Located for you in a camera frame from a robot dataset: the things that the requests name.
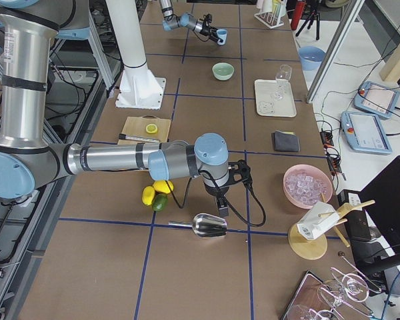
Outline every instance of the bowl of ice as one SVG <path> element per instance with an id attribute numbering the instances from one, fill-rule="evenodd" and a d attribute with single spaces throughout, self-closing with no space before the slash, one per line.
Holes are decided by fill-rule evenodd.
<path id="1" fill-rule="evenodd" d="M 311 209 L 318 201 L 332 197 L 332 181 L 322 170 L 312 165 L 294 165 L 283 177 L 283 191 L 290 202 Z"/>

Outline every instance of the wooden cutting board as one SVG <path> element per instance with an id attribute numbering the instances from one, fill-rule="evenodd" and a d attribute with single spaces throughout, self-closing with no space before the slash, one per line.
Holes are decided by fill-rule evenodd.
<path id="1" fill-rule="evenodd" d="M 148 124 L 154 123 L 159 129 L 158 132 L 154 134 L 147 133 L 145 128 Z M 125 125 L 121 133 L 126 135 L 132 135 L 136 137 L 144 138 L 154 138 L 160 140 L 160 142 L 167 142 L 167 137 L 169 135 L 169 130 L 171 127 L 170 119 L 160 119 L 157 117 L 127 117 Z M 142 141 L 132 141 L 132 140 L 120 140 L 118 145 L 133 145 L 140 143 Z"/>

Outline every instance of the black monitor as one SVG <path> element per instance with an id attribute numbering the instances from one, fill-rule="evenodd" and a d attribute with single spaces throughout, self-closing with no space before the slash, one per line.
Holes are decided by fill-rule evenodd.
<path id="1" fill-rule="evenodd" d="M 359 266 L 370 275 L 400 265 L 400 156 L 384 168 L 360 193 L 362 202 L 375 200 L 366 211 L 395 256 Z"/>

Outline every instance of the white tray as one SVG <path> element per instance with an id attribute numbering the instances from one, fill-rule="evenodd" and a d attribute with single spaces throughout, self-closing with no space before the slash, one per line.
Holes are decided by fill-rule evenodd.
<path id="1" fill-rule="evenodd" d="M 276 90 L 276 80 L 255 80 L 256 112 L 258 112 L 258 115 L 289 118 L 296 116 L 291 84 L 287 84 L 282 100 L 273 98 L 273 93 Z"/>

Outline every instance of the black tripod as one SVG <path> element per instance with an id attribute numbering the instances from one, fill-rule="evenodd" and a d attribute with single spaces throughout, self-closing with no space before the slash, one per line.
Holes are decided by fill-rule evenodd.
<path id="1" fill-rule="evenodd" d="M 310 30 L 311 26 L 313 25 L 314 19 L 317 20 L 317 30 L 315 34 L 315 39 L 319 40 L 320 39 L 320 12 L 319 12 L 319 5 L 321 3 L 321 0 L 313 0 L 310 5 L 310 12 L 308 18 L 305 20 L 305 22 L 302 24 L 301 28 L 296 32 L 295 36 L 297 37 L 302 30 L 305 28 L 305 26 L 308 24 L 307 29 Z"/>

